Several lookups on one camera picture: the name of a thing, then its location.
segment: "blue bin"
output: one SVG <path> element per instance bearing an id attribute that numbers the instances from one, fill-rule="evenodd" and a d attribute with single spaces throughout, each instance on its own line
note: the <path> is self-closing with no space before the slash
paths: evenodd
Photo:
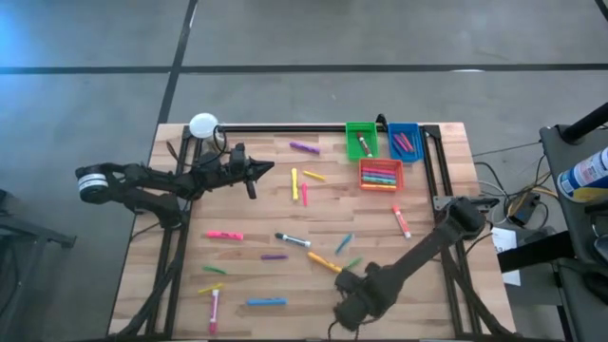
<path id="1" fill-rule="evenodd" d="M 400 136 L 401 133 L 408 137 L 414 148 L 413 152 L 405 151 L 401 145 L 394 141 L 393 135 Z M 421 160 L 425 154 L 422 149 L 422 139 L 418 123 L 389 123 L 389 150 L 390 157 L 402 162 L 416 162 Z"/>

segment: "wooden table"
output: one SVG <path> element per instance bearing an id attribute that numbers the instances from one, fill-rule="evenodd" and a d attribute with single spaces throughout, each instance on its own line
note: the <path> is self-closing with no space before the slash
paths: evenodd
<path id="1" fill-rule="evenodd" d="M 462 123 L 441 123 L 444 149 L 454 193 L 479 193 L 465 127 Z M 175 170 L 165 142 L 179 149 L 182 124 L 159 126 L 150 166 Z M 378 134 L 381 157 L 389 153 L 387 136 Z M 197 290 L 222 282 L 218 308 L 217 338 L 327 338 L 333 322 L 332 307 L 340 300 L 333 286 L 336 274 L 310 261 L 307 250 L 274 237 L 276 232 L 305 238 L 312 251 L 338 265 L 355 257 L 364 260 L 353 270 L 362 275 L 365 265 L 375 261 L 390 264 L 420 241 L 433 227 L 428 183 L 422 161 L 405 166 L 406 189 L 398 193 L 359 189 L 357 164 L 346 156 L 343 133 L 230 133 L 231 145 L 244 142 L 246 154 L 275 167 L 256 185 L 257 199 L 249 199 L 244 185 L 224 187 L 206 193 L 193 204 L 186 257 L 181 277 L 174 338 L 210 338 L 209 294 Z M 319 146 L 316 156 L 293 150 L 289 142 Z M 292 201 L 291 169 L 298 169 L 298 181 L 309 185 L 309 206 Z M 438 168 L 436 179 L 440 180 Z M 309 170 L 327 181 L 307 178 Z M 412 239 L 405 240 L 391 212 L 398 204 L 409 224 Z M 137 218 L 134 232 L 156 218 Z M 208 230 L 236 231 L 244 241 L 208 239 Z M 337 244 L 347 233 L 351 243 L 340 256 Z M 119 331 L 148 297 L 157 268 L 161 229 L 152 230 L 131 242 L 118 291 L 110 332 Z M 261 261 L 260 255 L 282 253 L 288 260 Z M 501 272 L 490 239 L 480 242 L 468 257 L 474 287 L 489 310 L 509 330 L 513 318 Z M 213 265 L 228 272 L 204 272 Z M 250 297 L 286 297 L 283 307 L 248 307 Z M 460 297 L 465 323 L 465 302 Z M 161 305 L 157 329 L 162 328 L 166 303 Z M 438 262 L 429 262 L 406 281 L 397 303 L 379 321 L 361 328 L 360 338 L 453 337 L 445 281 Z M 332 338 L 353 338 L 351 332 L 335 327 Z"/>

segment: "gray floor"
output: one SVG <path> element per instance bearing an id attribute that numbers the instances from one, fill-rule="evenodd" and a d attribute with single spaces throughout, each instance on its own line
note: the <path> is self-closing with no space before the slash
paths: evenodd
<path id="1" fill-rule="evenodd" d="M 187 0 L 0 2 L 0 67 L 170 66 Z M 200 0 L 184 64 L 607 63 L 608 23 L 591 0 Z M 78 199 L 95 162 L 146 162 L 168 75 L 0 75 L 0 188 L 28 218 L 78 235 L 49 249 L 27 339 L 99 337 L 133 217 Z M 536 141 L 606 101 L 608 71 L 181 75 L 168 122 L 209 111 L 230 123 L 466 123 L 473 153 Z M 514 191 L 539 145 L 480 157 Z M 486 170 L 480 178 L 493 181 Z M 549 224 L 565 229 L 559 206 Z M 542 214 L 531 225 L 540 223 Z M 509 294 L 518 330 L 560 336 L 553 309 Z"/>

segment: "yellow marker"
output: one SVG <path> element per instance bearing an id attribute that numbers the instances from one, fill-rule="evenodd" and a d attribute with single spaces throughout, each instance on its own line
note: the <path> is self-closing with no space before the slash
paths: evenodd
<path id="1" fill-rule="evenodd" d="M 341 267 L 335 266 L 334 264 L 330 263 L 328 260 L 324 259 L 321 256 L 316 255 L 313 252 L 309 252 L 308 253 L 308 257 L 311 258 L 312 260 L 320 263 L 321 265 L 329 268 L 330 270 L 332 270 L 332 271 L 334 271 L 336 273 L 342 272 L 342 268 Z"/>
<path id="2" fill-rule="evenodd" d="M 325 177 L 323 177 L 323 176 L 321 176 L 321 175 L 317 175 L 317 174 L 312 173 L 312 172 L 309 172 L 309 171 L 302 171 L 302 173 L 303 173 L 304 175 L 306 175 L 306 176 L 310 176 L 310 177 L 312 177 L 312 178 L 316 178 L 316 179 L 318 179 L 318 180 L 320 180 L 320 181 L 324 181 L 324 180 L 325 180 Z"/>
<path id="3" fill-rule="evenodd" d="M 223 286 L 224 286 L 224 284 L 223 284 L 223 283 L 217 283 L 216 285 L 214 285 L 214 286 L 212 286 L 212 287 L 210 287 L 210 288 L 206 288 L 206 289 L 199 290 L 199 295 L 200 295 L 200 294 L 207 293 L 207 292 L 210 292 L 210 291 L 213 291 L 213 290 L 220 289 L 220 288 L 222 288 Z"/>
<path id="4" fill-rule="evenodd" d="M 395 185 L 370 185 L 370 184 L 361 184 L 362 187 L 367 189 L 396 189 Z"/>
<path id="5" fill-rule="evenodd" d="M 292 169 L 292 191 L 294 192 L 294 200 L 297 200 L 297 170 Z"/>

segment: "white paper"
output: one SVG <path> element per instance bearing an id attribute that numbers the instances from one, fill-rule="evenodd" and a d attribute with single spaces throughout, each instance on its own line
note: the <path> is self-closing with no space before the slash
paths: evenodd
<path id="1" fill-rule="evenodd" d="M 494 242 L 494 249 L 498 254 L 517 248 L 517 235 L 514 231 L 494 227 L 494 229 L 492 229 L 492 242 Z M 505 284 L 522 286 L 520 271 L 503 273 L 503 281 Z"/>

